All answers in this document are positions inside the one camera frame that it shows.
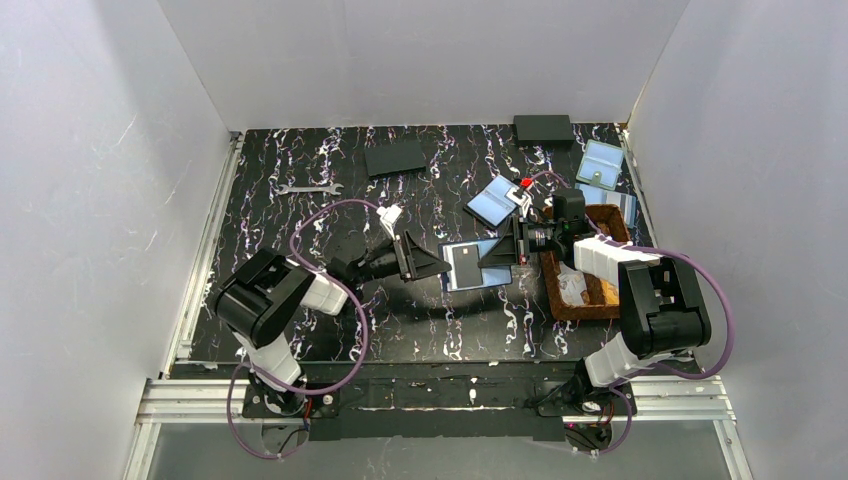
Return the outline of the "dark blue card holder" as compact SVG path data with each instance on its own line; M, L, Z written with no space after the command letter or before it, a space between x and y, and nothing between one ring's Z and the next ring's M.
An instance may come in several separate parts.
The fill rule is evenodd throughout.
M440 275L447 293L494 288L512 283L510 266L480 267L478 262L497 242L496 238L441 244L440 258L451 270Z

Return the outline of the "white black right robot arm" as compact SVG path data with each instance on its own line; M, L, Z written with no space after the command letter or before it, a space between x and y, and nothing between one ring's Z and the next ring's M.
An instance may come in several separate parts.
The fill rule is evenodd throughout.
M540 221L513 215L478 265L518 265L538 252L618 291L619 332L578 362L567 384L573 396L620 385L671 354L710 340L711 324L692 265L604 235L587 216L582 191L553 194L552 213Z

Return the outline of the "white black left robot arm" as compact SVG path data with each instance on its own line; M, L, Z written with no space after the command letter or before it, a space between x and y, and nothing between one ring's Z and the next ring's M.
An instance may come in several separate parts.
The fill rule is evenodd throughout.
M354 289L364 283L397 276L405 282L447 273L451 265L418 245L403 232L350 262L332 259L325 273L314 272L262 248L219 288L213 312L245 349L259 381L283 393L328 394L352 380L364 362L359 358L334 385L307 389L285 329L300 309L336 316L347 302L359 304Z

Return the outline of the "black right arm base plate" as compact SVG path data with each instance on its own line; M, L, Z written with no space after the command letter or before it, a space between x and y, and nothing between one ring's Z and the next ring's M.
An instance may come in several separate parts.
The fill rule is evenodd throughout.
M545 381L535 385L534 393L524 406L543 417L589 416L607 418L625 416L627 407L637 412L634 394L629 384L618 386L618 394L610 388L570 386L567 382Z

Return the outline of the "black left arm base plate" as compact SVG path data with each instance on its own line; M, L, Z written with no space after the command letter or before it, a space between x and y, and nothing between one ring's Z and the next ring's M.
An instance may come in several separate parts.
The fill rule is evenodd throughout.
M249 384L241 416L250 419L334 418L338 416L340 406L340 398L336 394L304 396Z

